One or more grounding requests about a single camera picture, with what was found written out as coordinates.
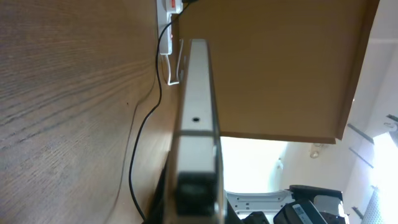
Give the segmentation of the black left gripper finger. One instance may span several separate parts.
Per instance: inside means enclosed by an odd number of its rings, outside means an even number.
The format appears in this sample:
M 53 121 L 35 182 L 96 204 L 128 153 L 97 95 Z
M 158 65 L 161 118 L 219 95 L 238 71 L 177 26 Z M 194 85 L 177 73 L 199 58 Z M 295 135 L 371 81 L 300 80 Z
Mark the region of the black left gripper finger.
M 150 203 L 149 214 L 144 221 L 144 224 L 162 224 L 164 216 L 164 188 L 165 188 L 165 176 L 167 170 L 167 164 L 169 156 L 166 157 L 164 168 L 162 169 L 157 187 L 153 199 Z

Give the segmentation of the black Galaxy flip phone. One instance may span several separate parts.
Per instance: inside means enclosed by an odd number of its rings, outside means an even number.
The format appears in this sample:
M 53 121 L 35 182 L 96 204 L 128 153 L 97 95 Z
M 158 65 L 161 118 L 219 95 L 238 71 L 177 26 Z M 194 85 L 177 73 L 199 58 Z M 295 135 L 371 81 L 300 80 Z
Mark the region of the black Galaxy flip phone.
M 165 171 L 163 222 L 224 223 L 226 210 L 210 48 L 193 39 Z

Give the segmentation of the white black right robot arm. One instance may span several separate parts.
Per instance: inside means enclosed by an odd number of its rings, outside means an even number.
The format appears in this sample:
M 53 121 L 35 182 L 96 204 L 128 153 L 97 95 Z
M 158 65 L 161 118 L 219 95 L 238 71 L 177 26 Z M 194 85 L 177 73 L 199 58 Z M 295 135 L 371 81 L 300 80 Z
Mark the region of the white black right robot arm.
M 348 224 L 341 191 L 290 185 L 263 194 L 227 193 L 225 223 Z

